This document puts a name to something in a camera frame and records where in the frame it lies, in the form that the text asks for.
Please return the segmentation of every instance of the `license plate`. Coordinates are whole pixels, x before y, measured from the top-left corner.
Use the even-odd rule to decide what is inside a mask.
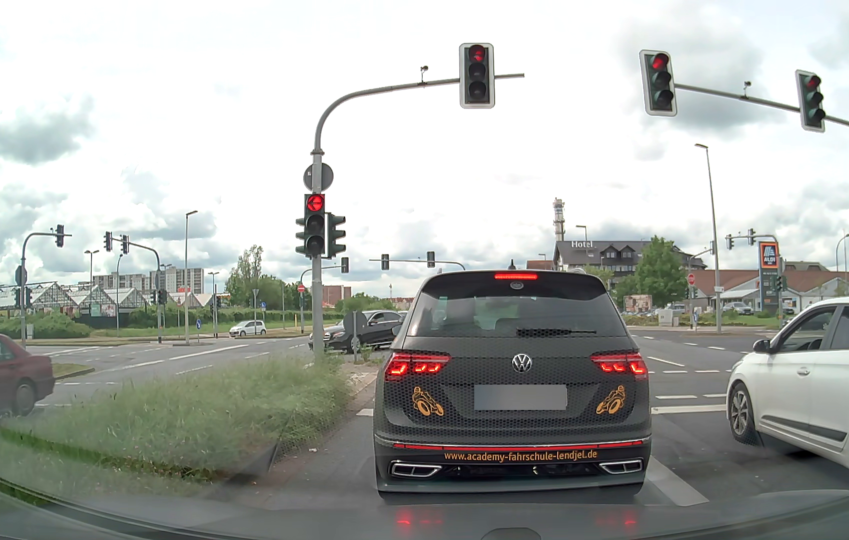
[[[565,411],[567,386],[563,384],[476,384],[475,411]]]

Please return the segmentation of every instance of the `car door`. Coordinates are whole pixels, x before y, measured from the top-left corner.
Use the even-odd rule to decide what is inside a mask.
[[[756,382],[748,390],[763,431],[806,438],[814,358],[830,338],[835,310],[826,305],[803,315],[772,341],[763,365],[755,366]]]
[[[834,334],[814,356],[808,432],[838,452],[849,442],[849,304],[835,315]]]

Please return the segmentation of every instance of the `tail light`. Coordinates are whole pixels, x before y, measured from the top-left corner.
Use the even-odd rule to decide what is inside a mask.
[[[450,354],[432,352],[392,352],[384,368],[384,380],[396,383],[408,373],[438,373],[448,361]]]
[[[620,352],[614,354],[592,354],[591,361],[606,373],[630,373],[634,378],[643,381],[648,377],[648,366],[641,358],[640,352]]]

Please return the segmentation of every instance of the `black suv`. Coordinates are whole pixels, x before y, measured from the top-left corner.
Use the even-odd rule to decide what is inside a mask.
[[[438,274],[395,333],[373,412],[382,496],[640,489],[648,370],[598,277]]]

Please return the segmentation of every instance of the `white car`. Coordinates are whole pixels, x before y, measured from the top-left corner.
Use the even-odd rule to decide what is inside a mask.
[[[734,364],[733,437],[771,436],[849,468],[849,297],[818,301]]]

